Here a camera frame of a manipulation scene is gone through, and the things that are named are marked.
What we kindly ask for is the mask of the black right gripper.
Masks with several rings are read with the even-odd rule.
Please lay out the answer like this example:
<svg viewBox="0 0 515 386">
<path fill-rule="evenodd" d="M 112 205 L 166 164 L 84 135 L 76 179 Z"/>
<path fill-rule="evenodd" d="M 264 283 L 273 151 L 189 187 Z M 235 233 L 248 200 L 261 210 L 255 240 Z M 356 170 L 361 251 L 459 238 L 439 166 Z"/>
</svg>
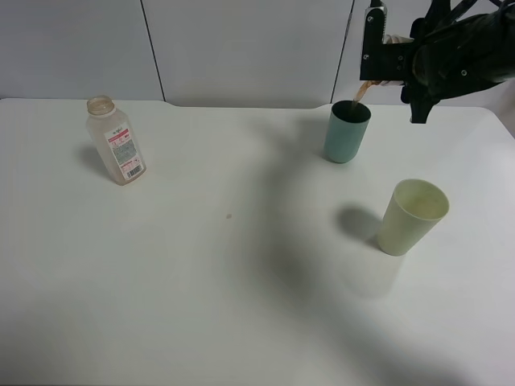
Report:
<svg viewBox="0 0 515 386">
<path fill-rule="evenodd" d="M 499 84 L 499 17 L 477 15 L 433 30 L 417 18 L 410 29 L 418 44 L 411 62 L 414 83 L 402 87 L 410 122 L 426 124 L 437 97 L 461 97 Z"/>
</svg>

